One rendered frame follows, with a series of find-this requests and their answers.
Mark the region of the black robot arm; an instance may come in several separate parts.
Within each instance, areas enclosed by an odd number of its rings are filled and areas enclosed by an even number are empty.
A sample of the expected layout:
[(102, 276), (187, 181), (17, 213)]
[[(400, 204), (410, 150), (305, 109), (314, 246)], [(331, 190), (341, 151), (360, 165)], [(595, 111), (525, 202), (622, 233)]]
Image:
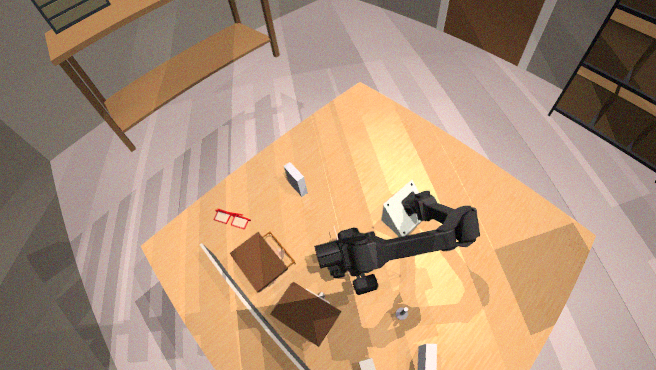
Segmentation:
[(412, 191), (401, 205), (409, 216), (416, 213), (422, 222), (434, 219), (442, 225), (435, 230), (387, 240), (376, 236), (374, 231), (356, 232), (315, 245), (320, 268), (327, 267), (335, 279), (344, 277), (347, 271), (370, 273), (390, 260), (440, 250), (448, 252), (457, 246), (467, 248), (480, 236), (477, 209), (471, 205), (450, 208), (437, 203), (430, 190), (417, 194)]

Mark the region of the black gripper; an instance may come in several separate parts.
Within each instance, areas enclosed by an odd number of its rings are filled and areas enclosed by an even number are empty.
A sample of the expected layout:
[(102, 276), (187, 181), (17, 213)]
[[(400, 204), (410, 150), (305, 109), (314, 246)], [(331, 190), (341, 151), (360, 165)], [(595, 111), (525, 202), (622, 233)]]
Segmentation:
[[(352, 233), (360, 232), (358, 228), (350, 228), (340, 231), (338, 239), (349, 237)], [(356, 276), (357, 279), (353, 280), (353, 286), (357, 295), (362, 295), (374, 290), (377, 290), (379, 285), (374, 274), (365, 276), (365, 273), (349, 272), (350, 276)], [(361, 278), (360, 276), (361, 275)]]

